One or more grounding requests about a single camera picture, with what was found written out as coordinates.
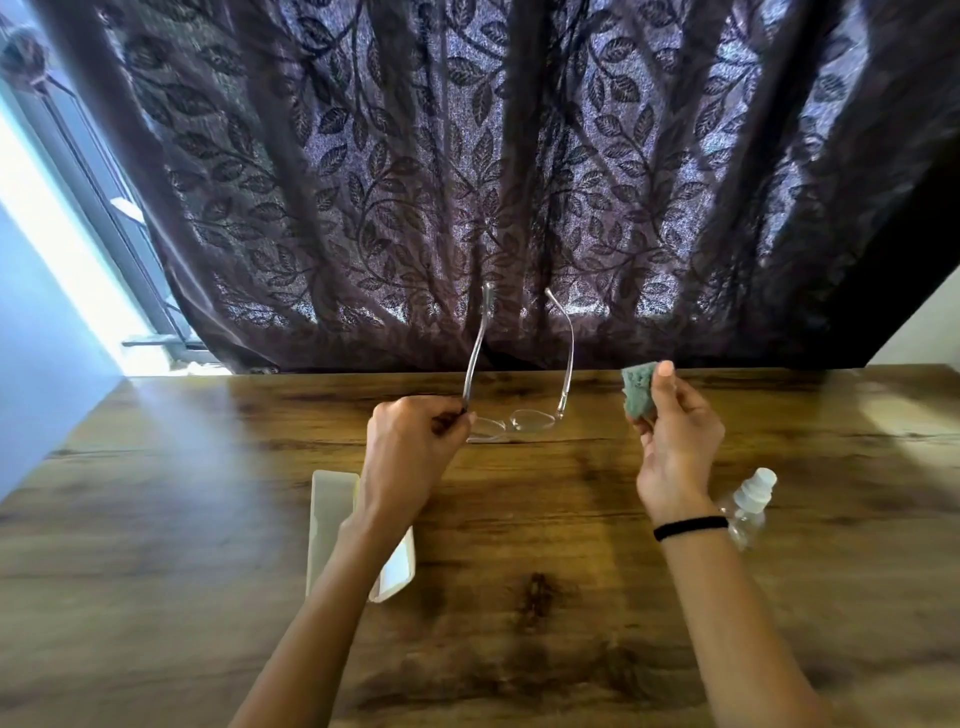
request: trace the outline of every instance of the eyeglasses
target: eyeglasses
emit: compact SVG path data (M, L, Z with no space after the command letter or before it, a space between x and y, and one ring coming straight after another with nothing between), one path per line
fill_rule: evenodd
M547 298L550 302L560 309L560 312L566 319L566 324L570 328L570 351L566 358L566 374L564 375L564 389L560 393L560 403L557 405L557 411L552 415L546 412L540 412L538 409L518 409L510 416L509 426L502 420L490 420L486 417L478 417L473 424L473 433L470 434L467 442L469 443L490 443L503 437L508 430L517 432L537 432L549 429L564 418L566 409L566 398L570 394L570 380L573 377L573 322L566 314L564 307L557 301L553 291L545 289ZM473 344L473 353L470 355L470 363L467 366L467 379L464 381L464 408L469 406L470 386L473 384L473 370L476 369L477 357L480 356L480 346L483 344L483 337L487 333L487 323L493 315L493 285L491 283L483 284L483 316L480 319L480 330L477 331L477 340Z

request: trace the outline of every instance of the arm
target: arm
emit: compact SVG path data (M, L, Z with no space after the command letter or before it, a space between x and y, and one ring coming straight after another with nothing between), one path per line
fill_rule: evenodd
M634 422L643 445L636 479L654 526L717 515L707 482L724 428L707 401L662 362L652 387L657 420ZM817 694L774 627L726 531L662 542L710 709L721 728L826 726Z
M367 596L432 487L467 441L473 415L449 428L462 404L446 397L408 397L377 405L367 425L367 455L358 508L340 527L337 545L230 728L326 725Z

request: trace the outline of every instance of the dark purple curtain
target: dark purple curtain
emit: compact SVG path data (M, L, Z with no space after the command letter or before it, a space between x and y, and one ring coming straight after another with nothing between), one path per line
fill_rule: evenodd
M949 0L35 0L237 370L790 363L960 125Z

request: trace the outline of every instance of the wood grain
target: wood grain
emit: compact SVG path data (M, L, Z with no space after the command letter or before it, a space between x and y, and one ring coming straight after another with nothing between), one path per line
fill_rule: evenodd
M750 568L838 722L960 723L960 376L688 376L727 425L715 491L780 476ZM549 408L561 378L485 374L474 404ZM0 505L0 723L226 724L302 602L311 473L360 469L377 402L461 382L120 385ZM578 373L560 427L457 455L337 725L709 725L620 386Z

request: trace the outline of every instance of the green sponge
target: green sponge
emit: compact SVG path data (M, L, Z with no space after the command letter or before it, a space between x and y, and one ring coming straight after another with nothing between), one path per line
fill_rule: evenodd
M648 361L646 364L620 370L623 375L623 394L627 396L623 409L634 420L648 417L657 411L654 399L650 396L650 382L656 368L656 361Z

